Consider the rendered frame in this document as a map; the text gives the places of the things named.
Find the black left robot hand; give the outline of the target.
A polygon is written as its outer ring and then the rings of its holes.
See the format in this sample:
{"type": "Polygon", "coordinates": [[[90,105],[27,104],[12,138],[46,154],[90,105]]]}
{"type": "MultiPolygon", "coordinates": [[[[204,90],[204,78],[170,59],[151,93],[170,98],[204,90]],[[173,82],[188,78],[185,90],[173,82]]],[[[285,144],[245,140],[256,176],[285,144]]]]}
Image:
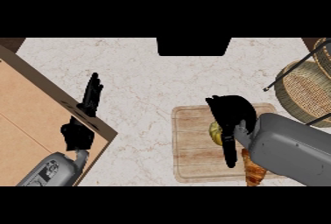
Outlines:
{"type": "MultiPolygon", "coordinates": [[[[95,117],[98,113],[102,88],[104,85],[101,84],[99,74],[93,73],[87,82],[83,102],[77,105],[77,108],[89,117],[95,117]]],[[[90,149],[95,132],[76,117],[71,117],[70,123],[62,125],[61,133],[65,138],[68,151],[90,149]]]]}

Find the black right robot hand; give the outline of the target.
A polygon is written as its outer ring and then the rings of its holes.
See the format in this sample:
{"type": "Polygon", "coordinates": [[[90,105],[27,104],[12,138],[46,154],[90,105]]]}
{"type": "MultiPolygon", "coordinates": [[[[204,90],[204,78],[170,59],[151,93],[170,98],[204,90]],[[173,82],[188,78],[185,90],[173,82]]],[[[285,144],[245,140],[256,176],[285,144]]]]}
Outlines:
{"type": "Polygon", "coordinates": [[[234,168],[237,163],[234,130],[241,121],[245,121],[247,131],[254,131],[257,120],[254,106],[240,95],[214,95],[206,101],[214,120],[222,128],[222,148],[226,165],[229,168],[234,168]]]}

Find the yellow green squash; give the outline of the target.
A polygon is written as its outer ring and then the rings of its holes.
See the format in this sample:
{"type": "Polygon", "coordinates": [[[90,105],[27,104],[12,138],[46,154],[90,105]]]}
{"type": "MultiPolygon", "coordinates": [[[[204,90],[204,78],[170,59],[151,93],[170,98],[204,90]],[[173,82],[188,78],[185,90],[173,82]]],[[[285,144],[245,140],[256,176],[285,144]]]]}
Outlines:
{"type": "Polygon", "coordinates": [[[220,127],[219,123],[213,122],[210,124],[210,137],[211,137],[213,142],[217,145],[223,145],[222,133],[223,133],[223,130],[222,130],[222,127],[220,127]]]}

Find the pale wooden cutting board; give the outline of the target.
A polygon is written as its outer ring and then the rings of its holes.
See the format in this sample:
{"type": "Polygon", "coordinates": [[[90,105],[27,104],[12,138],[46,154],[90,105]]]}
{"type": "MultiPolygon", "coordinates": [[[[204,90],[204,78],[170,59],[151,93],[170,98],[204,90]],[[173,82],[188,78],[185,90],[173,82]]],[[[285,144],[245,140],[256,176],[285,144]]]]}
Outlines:
{"type": "Polygon", "coordinates": [[[213,121],[207,105],[179,106],[172,111],[173,170],[180,183],[245,181],[244,147],[235,143],[238,161],[229,168],[223,147],[210,136],[213,121]]]}

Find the wicker tiered basket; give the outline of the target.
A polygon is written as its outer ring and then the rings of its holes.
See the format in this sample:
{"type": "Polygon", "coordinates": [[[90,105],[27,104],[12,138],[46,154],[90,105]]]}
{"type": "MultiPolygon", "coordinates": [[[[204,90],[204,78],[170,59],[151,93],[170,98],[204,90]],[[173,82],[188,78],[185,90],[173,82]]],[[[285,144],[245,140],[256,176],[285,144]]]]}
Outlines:
{"type": "Polygon", "coordinates": [[[331,38],[321,38],[312,52],[284,67],[263,91],[271,88],[293,118],[331,128],[331,38]]]}

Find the open wooden cabinet door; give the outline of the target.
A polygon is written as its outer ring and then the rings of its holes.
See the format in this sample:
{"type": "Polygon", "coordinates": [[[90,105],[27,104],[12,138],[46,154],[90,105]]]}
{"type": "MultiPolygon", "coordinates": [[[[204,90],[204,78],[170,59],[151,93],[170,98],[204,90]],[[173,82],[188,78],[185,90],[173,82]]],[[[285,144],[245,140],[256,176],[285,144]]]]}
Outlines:
{"type": "Polygon", "coordinates": [[[76,156],[61,134],[71,118],[95,133],[84,169],[92,168],[118,132],[77,105],[47,77],[0,46],[0,186],[16,185],[52,153],[76,156]]]}

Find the brown croissant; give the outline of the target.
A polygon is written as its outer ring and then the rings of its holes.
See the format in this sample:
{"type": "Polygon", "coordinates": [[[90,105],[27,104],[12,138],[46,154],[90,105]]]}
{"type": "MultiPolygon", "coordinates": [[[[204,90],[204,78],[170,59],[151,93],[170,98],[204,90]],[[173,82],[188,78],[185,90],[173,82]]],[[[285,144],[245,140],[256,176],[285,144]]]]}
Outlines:
{"type": "Polygon", "coordinates": [[[245,183],[248,186],[259,186],[265,179],[266,169],[253,162],[247,149],[242,149],[242,162],[245,171],[245,183]]]}

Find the black box appliance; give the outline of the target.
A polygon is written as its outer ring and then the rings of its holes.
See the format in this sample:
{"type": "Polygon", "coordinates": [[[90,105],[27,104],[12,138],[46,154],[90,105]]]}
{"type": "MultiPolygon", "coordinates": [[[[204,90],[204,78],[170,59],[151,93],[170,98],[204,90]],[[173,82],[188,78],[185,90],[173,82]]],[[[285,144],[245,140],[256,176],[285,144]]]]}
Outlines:
{"type": "Polygon", "coordinates": [[[223,56],[231,38],[157,38],[160,56],[223,56]]]}

